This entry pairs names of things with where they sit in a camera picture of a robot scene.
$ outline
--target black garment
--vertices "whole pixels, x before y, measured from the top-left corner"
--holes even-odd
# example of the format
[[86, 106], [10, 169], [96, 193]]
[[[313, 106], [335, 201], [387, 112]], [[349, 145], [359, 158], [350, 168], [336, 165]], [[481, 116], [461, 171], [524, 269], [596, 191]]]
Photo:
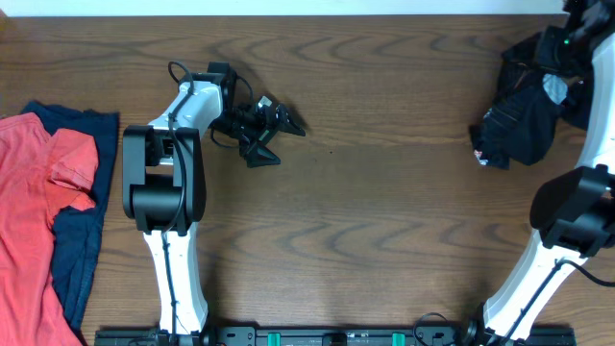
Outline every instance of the black garment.
[[504, 63], [498, 94], [482, 123], [470, 128], [474, 153], [480, 164], [503, 169], [509, 159], [531, 165], [541, 161], [551, 148], [559, 117], [586, 128], [589, 106], [586, 85], [568, 88], [567, 98], [557, 104], [545, 90], [546, 73], [532, 66], [540, 35], [502, 54]]

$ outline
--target red t-shirt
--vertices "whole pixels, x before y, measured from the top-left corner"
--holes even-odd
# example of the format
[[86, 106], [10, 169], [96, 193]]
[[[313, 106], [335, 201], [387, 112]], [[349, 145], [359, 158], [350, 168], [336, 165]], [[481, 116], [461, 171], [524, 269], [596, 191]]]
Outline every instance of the red t-shirt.
[[0, 120], [0, 345], [81, 345], [51, 286], [51, 227], [87, 197], [98, 167], [91, 136], [47, 134], [34, 113]]

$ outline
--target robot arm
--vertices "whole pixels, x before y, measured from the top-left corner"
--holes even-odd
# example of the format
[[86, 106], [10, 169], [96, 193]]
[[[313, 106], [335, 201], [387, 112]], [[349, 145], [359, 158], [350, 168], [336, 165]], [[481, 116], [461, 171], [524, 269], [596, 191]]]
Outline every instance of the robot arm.
[[[568, 48], [565, 54], [569, 62], [577, 66], [591, 62], [595, 90], [587, 139], [577, 169], [538, 191], [531, 209], [534, 230], [529, 245], [504, 285], [482, 306], [473, 344], [527, 339], [540, 310], [575, 270], [564, 263], [583, 265], [601, 248], [612, 246], [615, 204], [605, 197], [615, 187], [615, 34], [611, 6], [603, 1], [571, 1], [567, 28], [550, 28], [551, 35], [543, 36], [543, 45]], [[560, 39], [545, 42], [544, 37]], [[555, 71], [566, 69], [560, 65]]]
[[[248, 166], [259, 167], [280, 163], [265, 147], [278, 131], [305, 135], [284, 105], [273, 109], [266, 97], [256, 105], [235, 107], [238, 77], [227, 63], [212, 62], [206, 73], [185, 71], [169, 108], [148, 126], [129, 126], [123, 139], [124, 211], [152, 252], [162, 304], [160, 329], [170, 339], [200, 337], [208, 316], [196, 255], [207, 199], [201, 138], [208, 128], [236, 138]], [[146, 172], [146, 166], [157, 165], [172, 165], [173, 175]], [[172, 227], [165, 230], [165, 225]]]

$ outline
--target wood grain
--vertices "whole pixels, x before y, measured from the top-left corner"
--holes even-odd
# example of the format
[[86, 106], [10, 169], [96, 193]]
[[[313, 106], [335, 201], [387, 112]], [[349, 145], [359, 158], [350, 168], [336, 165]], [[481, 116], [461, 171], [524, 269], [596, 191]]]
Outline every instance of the wood grain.
[[[571, 169], [584, 133], [560, 124], [548, 156], [479, 167], [467, 127], [489, 106], [499, 52], [556, 16], [11, 19], [0, 40], [0, 112], [36, 98], [121, 111], [122, 130], [176, 96], [169, 60], [228, 61], [289, 104], [307, 137], [271, 144], [283, 164], [247, 169], [204, 142], [201, 281], [220, 320], [400, 325], [429, 311], [463, 321], [529, 238], [536, 189]], [[83, 333], [149, 326], [153, 262], [121, 208], [121, 154]], [[587, 267], [613, 276], [615, 252]], [[582, 345], [609, 345], [615, 294], [573, 275], [540, 315]]]

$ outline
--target green clip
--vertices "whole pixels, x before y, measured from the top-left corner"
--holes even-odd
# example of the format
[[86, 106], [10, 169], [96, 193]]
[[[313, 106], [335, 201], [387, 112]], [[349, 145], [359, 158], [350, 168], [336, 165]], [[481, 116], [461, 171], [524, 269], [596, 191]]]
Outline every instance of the green clip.
[[406, 335], [393, 333], [393, 346], [406, 346]]
[[282, 337], [279, 333], [270, 333], [267, 336], [267, 346], [281, 346]]

